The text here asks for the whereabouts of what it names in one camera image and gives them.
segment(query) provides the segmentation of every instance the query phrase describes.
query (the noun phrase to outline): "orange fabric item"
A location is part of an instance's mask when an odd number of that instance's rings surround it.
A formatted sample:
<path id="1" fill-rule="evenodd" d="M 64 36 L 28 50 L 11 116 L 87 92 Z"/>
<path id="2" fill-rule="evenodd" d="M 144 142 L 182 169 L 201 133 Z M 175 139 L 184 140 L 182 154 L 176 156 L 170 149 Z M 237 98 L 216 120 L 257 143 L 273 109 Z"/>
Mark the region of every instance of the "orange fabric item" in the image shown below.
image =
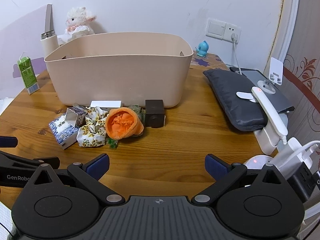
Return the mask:
<path id="1" fill-rule="evenodd" d="M 111 109 L 105 126 L 108 136 L 116 140 L 139 135 L 144 129 L 138 115 L 127 107 Z"/>

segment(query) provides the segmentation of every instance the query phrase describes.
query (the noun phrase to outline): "green drink carton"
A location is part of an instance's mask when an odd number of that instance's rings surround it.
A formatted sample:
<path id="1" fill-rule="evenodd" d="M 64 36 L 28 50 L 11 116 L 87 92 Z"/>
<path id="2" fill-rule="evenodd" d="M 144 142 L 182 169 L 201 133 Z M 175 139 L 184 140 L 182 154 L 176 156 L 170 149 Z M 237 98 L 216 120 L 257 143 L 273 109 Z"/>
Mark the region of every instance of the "green drink carton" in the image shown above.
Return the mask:
<path id="1" fill-rule="evenodd" d="M 29 57 L 20 58 L 18 60 L 18 68 L 29 95 L 36 92 L 39 89 L 39 84 L 35 72 L 33 71 L 31 59 Z"/>

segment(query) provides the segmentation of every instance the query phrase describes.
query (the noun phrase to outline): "gray pillow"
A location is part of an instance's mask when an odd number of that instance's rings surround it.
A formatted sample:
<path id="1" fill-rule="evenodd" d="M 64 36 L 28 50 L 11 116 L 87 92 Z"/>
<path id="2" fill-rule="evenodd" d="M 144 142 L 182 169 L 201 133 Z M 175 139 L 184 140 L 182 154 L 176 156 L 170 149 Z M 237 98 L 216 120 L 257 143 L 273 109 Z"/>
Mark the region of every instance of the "gray pillow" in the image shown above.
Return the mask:
<path id="1" fill-rule="evenodd" d="M 251 93 L 254 84 L 244 75 L 219 68 L 203 72 L 220 105 L 234 127 L 253 131 L 267 125 L 268 118 L 259 103 L 239 98 L 236 93 Z"/>

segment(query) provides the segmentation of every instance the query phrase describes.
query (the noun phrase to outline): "wooden table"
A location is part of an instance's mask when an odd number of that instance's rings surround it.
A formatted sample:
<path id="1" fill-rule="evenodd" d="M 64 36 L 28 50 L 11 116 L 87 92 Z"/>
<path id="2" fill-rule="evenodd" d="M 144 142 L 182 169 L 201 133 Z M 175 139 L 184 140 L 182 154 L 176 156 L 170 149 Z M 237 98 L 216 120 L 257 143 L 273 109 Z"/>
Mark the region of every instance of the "wooden table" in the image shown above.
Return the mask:
<path id="1" fill-rule="evenodd" d="M 204 169 L 204 157 L 213 153 L 228 163 L 261 154 L 252 132 L 239 132 L 226 120 L 202 71 L 190 66 L 181 102 L 166 110 L 165 127 L 146 128 L 141 137 L 123 139 L 117 149 L 108 146 L 62 150 L 48 123 L 64 113 L 47 71 L 38 76 L 40 90 L 23 90 L 0 116 L 0 135 L 16 136 L 16 148 L 5 152 L 25 158 L 58 156 L 60 168 L 86 163 L 101 153 L 110 157 L 110 169 L 100 182 L 123 195 L 187 195 L 214 182 Z M 1 187 L 0 201 L 12 207 L 21 189 Z"/>

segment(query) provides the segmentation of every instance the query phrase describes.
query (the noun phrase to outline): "silver bolt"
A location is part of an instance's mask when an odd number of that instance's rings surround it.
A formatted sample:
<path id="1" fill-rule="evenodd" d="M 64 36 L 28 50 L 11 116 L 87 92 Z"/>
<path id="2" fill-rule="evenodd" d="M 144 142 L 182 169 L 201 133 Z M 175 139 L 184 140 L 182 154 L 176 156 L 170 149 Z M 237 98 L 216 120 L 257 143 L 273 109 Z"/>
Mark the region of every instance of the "silver bolt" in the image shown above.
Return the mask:
<path id="1" fill-rule="evenodd" d="M 205 203 L 210 200 L 210 197 L 208 195 L 196 195 L 195 196 L 195 201 L 200 202 L 200 203 Z"/>
<path id="2" fill-rule="evenodd" d="M 122 200 L 122 197 L 118 194 L 112 194 L 107 196 L 106 198 L 107 201 L 115 203 L 115 202 L 119 202 L 120 200 Z"/>

